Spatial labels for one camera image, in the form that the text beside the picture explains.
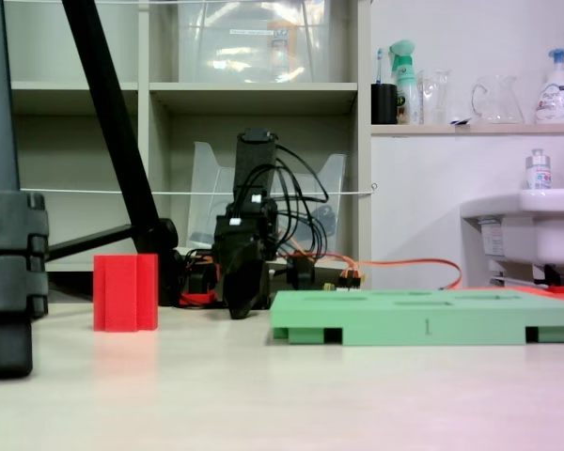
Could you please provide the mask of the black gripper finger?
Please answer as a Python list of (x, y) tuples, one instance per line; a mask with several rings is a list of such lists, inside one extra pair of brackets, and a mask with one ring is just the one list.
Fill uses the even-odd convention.
[(271, 307), (268, 264), (255, 244), (225, 246), (220, 264), (224, 302), (232, 319)]

